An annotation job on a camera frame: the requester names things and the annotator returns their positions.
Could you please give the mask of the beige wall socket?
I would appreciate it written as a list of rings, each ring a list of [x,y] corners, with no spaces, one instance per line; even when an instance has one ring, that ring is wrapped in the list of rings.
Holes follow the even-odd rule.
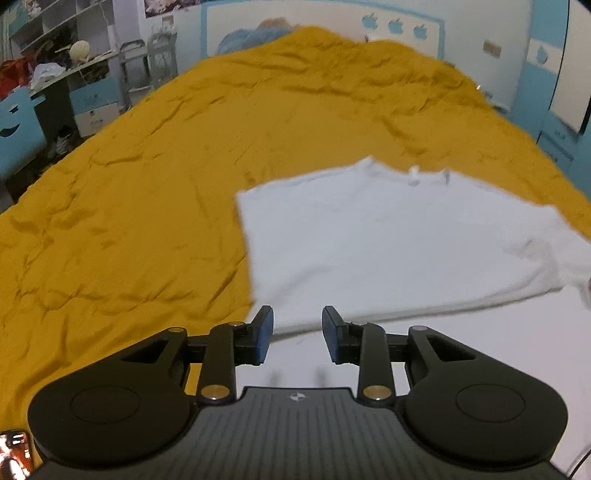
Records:
[[[499,58],[502,53],[502,47],[489,40],[483,42],[483,52],[494,58]]]

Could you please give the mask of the blue smiley chair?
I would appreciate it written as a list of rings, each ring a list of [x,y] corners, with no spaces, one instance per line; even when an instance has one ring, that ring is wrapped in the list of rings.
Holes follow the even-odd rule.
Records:
[[[16,88],[1,101],[1,180],[21,170],[46,146],[35,112],[35,102],[26,87]]]

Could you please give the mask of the white desk with shelves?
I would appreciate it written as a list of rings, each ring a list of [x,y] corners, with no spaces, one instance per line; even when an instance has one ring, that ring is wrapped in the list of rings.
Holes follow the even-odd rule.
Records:
[[[1,95],[1,161],[32,158],[61,134],[88,138],[122,109],[110,1],[14,1],[1,28],[12,56]]]

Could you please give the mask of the white blue bed headboard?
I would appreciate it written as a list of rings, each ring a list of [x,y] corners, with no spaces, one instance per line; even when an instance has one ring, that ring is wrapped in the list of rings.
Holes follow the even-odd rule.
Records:
[[[445,22],[377,2],[213,1],[201,6],[200,53],[211,57],[222,39],[238,29],[255,29],[267,19],[317,26],[355,41],[389,40],[442,60]]]

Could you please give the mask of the grey metal trolley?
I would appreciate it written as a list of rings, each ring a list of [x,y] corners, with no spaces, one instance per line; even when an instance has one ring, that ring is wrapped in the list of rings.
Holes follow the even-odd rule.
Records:
[[[125,109],[135,106],[150,92],[176,78],[177,34],[156,31],[147,41],[124,42],[118,52]]]

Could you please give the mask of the blue pillow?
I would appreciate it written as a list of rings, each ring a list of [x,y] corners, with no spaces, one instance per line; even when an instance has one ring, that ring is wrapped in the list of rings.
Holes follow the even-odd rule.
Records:
[[[290,27],[257,27],[256,29],[238,29],[225,35],[215,50],[215,55],[235,53],[273,42],[290,34]]]

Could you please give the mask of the mustard yellow quilt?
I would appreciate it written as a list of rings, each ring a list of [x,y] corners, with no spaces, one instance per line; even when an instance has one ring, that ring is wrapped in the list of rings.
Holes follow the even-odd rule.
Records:
[[[1,425],[46,383],[180,323],[245,317],[235,194],[369,154],[450,168],[550,204],[590,204],[452,66],[315,27],[213,57],[47,170],[1,216]]]

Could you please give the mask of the anime wall poster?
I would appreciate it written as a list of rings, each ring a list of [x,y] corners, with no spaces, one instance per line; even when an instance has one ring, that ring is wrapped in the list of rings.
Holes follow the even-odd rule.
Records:
[[[207,3],[208,0],[144,0],[144,13],[147,18],[183,10]]]

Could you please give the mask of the cream round plush toy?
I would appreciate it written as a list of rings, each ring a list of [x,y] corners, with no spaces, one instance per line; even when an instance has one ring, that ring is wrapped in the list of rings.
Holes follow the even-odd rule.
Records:
[[[74,42],[69,49],[69,57],[73,64],[84,64],[90,60],[90,44],[86,40]]]

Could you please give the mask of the white plastic bag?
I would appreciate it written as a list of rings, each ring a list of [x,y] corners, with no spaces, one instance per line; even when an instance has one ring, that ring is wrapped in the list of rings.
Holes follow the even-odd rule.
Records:
[[[31,90],[38,90],[52,80],[60,77],[65,71],[65,67],[55,62],[38,64],[33,71],[29,88]]]

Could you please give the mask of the white Nevada sweatshirt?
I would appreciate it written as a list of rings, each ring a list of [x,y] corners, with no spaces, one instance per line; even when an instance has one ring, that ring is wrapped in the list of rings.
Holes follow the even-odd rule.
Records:
[[[551,205],[460,173],[372,158],[236,195],[252,298],[273,343],[240,386],[352,386],[322,309],[392,333],[426,325],[546,382],[569,420],[554,463],[590,475],[590,242]]]

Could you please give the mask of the red bag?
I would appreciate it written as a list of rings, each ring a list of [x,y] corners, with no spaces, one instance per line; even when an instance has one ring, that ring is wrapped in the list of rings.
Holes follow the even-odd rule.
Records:
[[[4,100],[20,86],[27,86],[35,67],[36,62],[32,57],[4,61],[0,68],[0,99]]]

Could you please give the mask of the blue white wardrobe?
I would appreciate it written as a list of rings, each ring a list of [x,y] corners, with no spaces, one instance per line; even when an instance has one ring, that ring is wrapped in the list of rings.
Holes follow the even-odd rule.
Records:
[[[534,1],[511,121],[590,194],[590,3]]]

